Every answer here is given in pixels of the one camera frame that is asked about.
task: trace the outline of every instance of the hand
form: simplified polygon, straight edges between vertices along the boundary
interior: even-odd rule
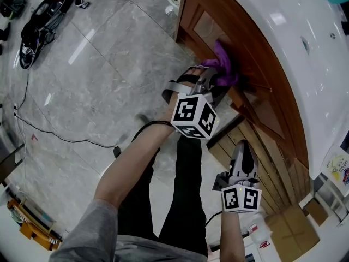
[[[186,75],[197,75],[200,76],[202,73],[204,72],[203,69],[190,69]],[[181,82],[182,85],[187,85],[190,87],[194,87],[195,84],[192,84],[191,82]],[[175,111],[175,106],[177,103],[177,99],[178,99],[178,92],[173,92],[171,99],[170,99],[170,103],[169,106],[167,108],[167,110],[163,113],[163,115],[160,117],[160,120],[164,120],[164,121],[171,121],[173,112]]]

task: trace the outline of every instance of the marble floor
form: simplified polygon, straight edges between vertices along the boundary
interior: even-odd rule
[[[25,166],[18,167],[9,180],[54,218],[57,229],[66,235],[114,157],[110,149],[86,142],[69,144],[13,116],[27,80],[27,71],[16,62],[20,32],[40,1],[28,0],[23,16],[11,23],[9,40],[2,43],[0,103],[3,127],[17,144],[23,141],[23,130],[27,149]],[[167,0],[86,1],[91,3],[87,10],[71,7],[57,30],[57,40],[30,68],[28,94],[19,115],[66,139],[91,139],[125,149],[140,127],[135,115],[154,118],[161,113],[165,107],[161,91],[196,63],[195,56],[173,41],[177,17],[165,13]],[[6,24],[1,17],[0,28]],[[221,127],[236,115],[228,100],[220,104],[218,114]],[[178,134],[170,137],[154,166],[150,194],[156,234],[171,205],[177,140]],[[201,196],[208,218],[221,209],[220,195],[211,189],[222,170],[203,142]],[[218,238],[219,220],[208,226],[208,242]]]

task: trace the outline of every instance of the black pants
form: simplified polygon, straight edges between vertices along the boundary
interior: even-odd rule
[[[173,200],[159,237],[153,232],[149,199],[155,157],[119,207],[118,233],[159,241],[208,256],[206,216],[200,198],[200,140],[185,136],[178,140]]]

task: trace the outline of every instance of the white wall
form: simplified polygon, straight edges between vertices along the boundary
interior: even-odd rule
[[[307,218],[314,226],[320,242],[295,262],[339,262],[349,251],[349,222],[337,227],[339,220],[335,215],[331,215],[319,227],[310,215]],[[260,249],[260,253],[264,262],[281,261],[271,240],[270,246]]]
[[[0,198],[3,196],[0,184]],[[0,252],[8,262],[46,262],[52,252],[47,251],[33,239],[20,233],[20,226],[12,219],[11,212],[2,201],[0,204]]]

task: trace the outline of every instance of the forearm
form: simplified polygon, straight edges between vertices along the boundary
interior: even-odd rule
[[[239,215],[237,213],[222,212],[220,261],[245,261],[245,246],[240,229]]]
[[[103,174],[94,198],[108,201],[118,208],[173,131],[173,127],[163,124],[147,127]]]

